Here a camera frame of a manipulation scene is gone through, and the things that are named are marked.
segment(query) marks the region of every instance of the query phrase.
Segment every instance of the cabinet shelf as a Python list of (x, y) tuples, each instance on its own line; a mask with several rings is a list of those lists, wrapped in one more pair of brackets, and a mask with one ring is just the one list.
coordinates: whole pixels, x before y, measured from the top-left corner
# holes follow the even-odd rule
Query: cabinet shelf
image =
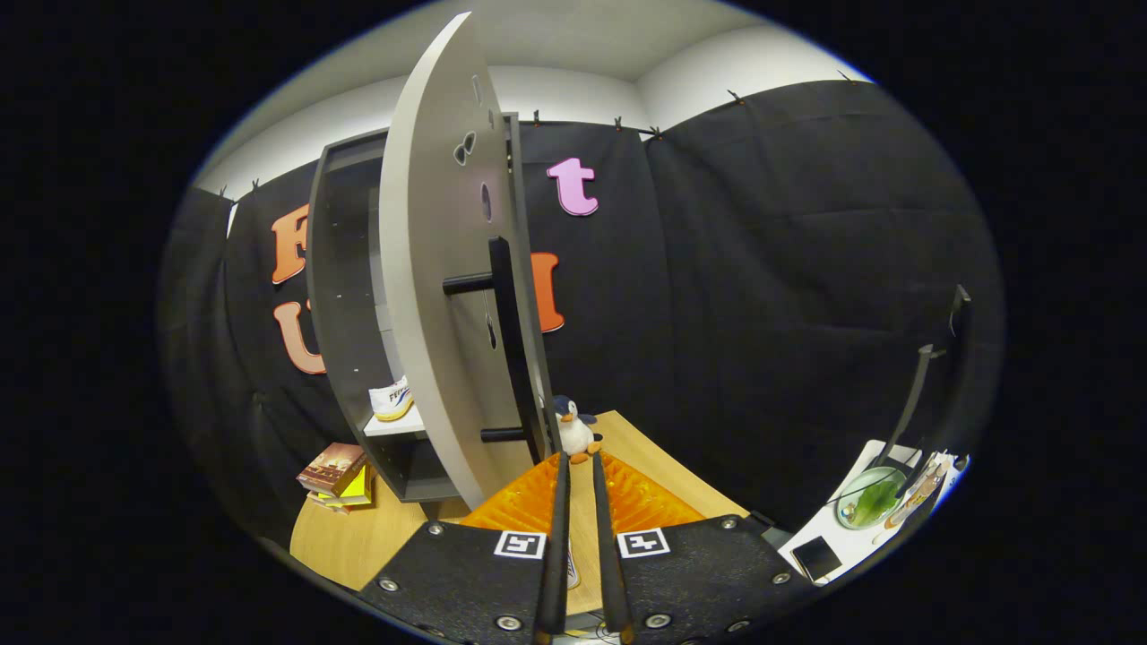
[(419, 413), (419, 406), (415, 403), (411, 405), (411, 409), (403, 415), (401, 419), (395, 421), (380, 421), (374, 414), (372, 414), (370, 420), (367, 421), (366, 426), (362, 428), (362, 434), (368, 437), (380, 437), (387, 435), (419, 433), (426, 429), (427, 427), (422, 422), (422, 414)]

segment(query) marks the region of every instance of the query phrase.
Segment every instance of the white wall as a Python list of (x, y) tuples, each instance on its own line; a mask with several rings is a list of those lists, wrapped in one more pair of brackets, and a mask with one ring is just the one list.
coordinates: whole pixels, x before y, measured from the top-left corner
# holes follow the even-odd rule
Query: white wall
[[(830, 53), (779, 25), (729, 31), (666, 59), (635, 84), (553, 68), (493, 65), (490, 76), (504, 111), (523, 121), (576, 121), (668, 130), (732, 100), (782, 85), (840, 79), (871, 80)], [(237, 201), (251, 181), (270, 181), (319, 158), (335, 141), (390, 125), (406, 77), (373, 83), (320, 101), (251, 138), (195, 186)]]
[[(650, 123), (632, 83), (525, 67), (491, 67), (490, 76), (502, 111), (516, 111), (523, 121), (540, 110), (544, 121), (612, 125), (614, 117), (621, 116), (625, 125), (647, 127)], [(227, 186), (225, 196), (237, 201), (251, 191), (255, 179), (270, 181), (319, 158), (329, 143), (389, 126), (405, 83), (405, 76), (373, 83), (295, 112), (203, 171), (194, 184), (212, 193)]]
[(780, 26), (729, 31), (702, 40), (646, 72), (637, 86), (653, 125), (662, 130), (727, 103), (733, 98), (806, 83), (843, 80), (871, 83), (844, 61)]

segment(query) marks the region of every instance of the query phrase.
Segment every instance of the ceiling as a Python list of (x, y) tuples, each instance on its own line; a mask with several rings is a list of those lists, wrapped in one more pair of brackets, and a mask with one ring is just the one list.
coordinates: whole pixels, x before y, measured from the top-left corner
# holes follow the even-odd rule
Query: ceiling
[(490, 65), (560, 68), (631, 83), (709, 37), (770, 24), (716, 0), (432, 2), (365, 33), (302, 71), (240, 122), (203, 170), (309, 106), (409, 73), (442, 28), (463, 11), (474, 11)]

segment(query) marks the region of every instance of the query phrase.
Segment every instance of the black square object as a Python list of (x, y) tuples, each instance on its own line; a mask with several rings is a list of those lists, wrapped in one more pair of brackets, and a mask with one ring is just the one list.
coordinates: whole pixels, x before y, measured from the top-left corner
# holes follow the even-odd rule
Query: black square object
[[(765, 528), (735, 515), (664, 527), (668, 553), (619, 559), (635, 643), (713, 645), (811, 601), (818, 589), (764, 541)], [(650, 627), (656, 614), (670, 622)]]
[(833, 573), (841, 566), (841, 560), (833, 552), (833, 547), (820, 536), (794, 549), (793, 558), (804, 568), (809, 580), (813, 582)]
[[(422, 524), (359, 597), (387, 614), (459, 643), (528, 645), (541, 593), (545, 559), (497, 555), (504, 531), (439, 523)], [(397, 589), (380, 586), (389, 578)], [(520, 627), (500, 629), (499, 617)]]

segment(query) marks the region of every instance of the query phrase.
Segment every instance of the orange letter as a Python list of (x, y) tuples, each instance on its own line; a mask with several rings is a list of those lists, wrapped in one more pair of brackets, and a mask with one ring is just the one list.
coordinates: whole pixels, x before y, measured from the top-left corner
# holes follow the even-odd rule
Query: orange letter
[(279, 285), (288, 278), (298, 275), (306, 266), (306, 259), (298, 257), (298, 249), (306, 250), (306, 215), (311, 204), (303, 204), (271, 225), (275, 233), (275, 271), (271, 282)]
[[(306, 301), (306, 308), (311, 309), (311, 301)], [(287, 345), (287, 356), (301, 371), (307, 374), (326, 374), (327, 366), (322, 364), (322, 357), (311, 353), (303, 343), (303, 329), (298, 326), (298, 314), (303, 308), (297, 302), (284, 302), (275, 308), (275, 320), (279, 321), (279, 329), (283, 334), (283, 344)]]
[(530, 254), (530, 264), (533, 265), (533, 290), (538, 298), (541, 333), (560, 329), (565, 324), (565, 318), (554, 306), (554, 267), (557, 266), (557, 256)]

